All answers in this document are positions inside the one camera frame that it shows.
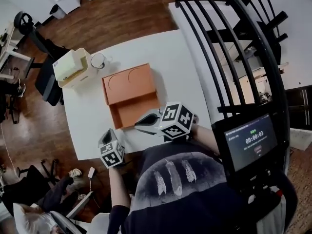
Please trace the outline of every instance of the jeans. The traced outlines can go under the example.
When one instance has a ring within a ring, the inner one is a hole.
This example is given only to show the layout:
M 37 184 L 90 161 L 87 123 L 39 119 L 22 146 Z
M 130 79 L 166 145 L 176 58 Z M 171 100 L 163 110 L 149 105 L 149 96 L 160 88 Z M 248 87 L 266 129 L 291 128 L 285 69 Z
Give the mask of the jeans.
M 68 185 L 74 182 L 69 175 L 63 177 L 47 194 L 38 201 L 38 205 L 46 213 L 56 211 L 64 215 L 68 214 L 78 198 L 78 192 L 73 192 L 60 203 Z

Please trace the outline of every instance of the black and white marker cube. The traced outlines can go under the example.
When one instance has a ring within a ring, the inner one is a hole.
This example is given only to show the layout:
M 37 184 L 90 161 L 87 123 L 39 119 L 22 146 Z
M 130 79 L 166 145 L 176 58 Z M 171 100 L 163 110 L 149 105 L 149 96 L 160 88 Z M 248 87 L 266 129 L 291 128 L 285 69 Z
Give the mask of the black and white marker cube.
M 111 128 L 100 138 L 98 141 L 98 147 L 100 150 L 100 159 L 106 168 L 122 163 L 124 149 L 118 142 L 118 139 Z
M 181 102 L 167 102 L 158 130 L 170 139 L 187 135 L 191 131 L 194 114 Z

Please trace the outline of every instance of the timer display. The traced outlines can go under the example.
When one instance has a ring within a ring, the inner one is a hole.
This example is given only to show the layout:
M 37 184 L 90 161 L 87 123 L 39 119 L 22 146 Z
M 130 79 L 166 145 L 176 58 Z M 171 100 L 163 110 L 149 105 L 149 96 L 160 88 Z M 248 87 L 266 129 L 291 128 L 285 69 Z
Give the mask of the timer display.
M 224 134 L 236 171 L 253 163 L 277 146 L 275 131 L 269 114 Z
M 263 131 L 260 131 L 258 134 L 252 135 L 251 137 L 246 139 L 246 144 L 253 142 L 254 140 L 263 136 Z

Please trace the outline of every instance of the orange cardboard box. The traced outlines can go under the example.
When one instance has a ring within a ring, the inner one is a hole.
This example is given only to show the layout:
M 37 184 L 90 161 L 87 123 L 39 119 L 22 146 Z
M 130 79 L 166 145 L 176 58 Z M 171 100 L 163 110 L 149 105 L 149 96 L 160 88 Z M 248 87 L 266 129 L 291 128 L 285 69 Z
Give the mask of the orange cardboard box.
M 148 110 L 160 107 L 148 63 L 104 77 L 102 81 L 116 129 L 134 126 Z

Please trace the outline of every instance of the white shoe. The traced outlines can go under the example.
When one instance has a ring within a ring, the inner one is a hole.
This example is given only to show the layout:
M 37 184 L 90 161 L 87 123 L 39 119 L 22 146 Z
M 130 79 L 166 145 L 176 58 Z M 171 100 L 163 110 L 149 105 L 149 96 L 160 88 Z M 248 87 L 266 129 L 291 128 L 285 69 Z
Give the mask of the white shoe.
M 71 170 L 71 171 L 69 172 L 69 177 L 72 177 L 72 178 L 74 178 L 74 177 L 79 177 L 79 176 L 81 176 L 81 175 L 82 175 L 82 171 L 79 170 L 79 169 L 77 169 L 77 168 L 75 168 L 75 169 L 73 169 L 73 170 Z
M 78 200 L 83 200 L 87 195 L 86 194 L 79 194 L 78 195 Z

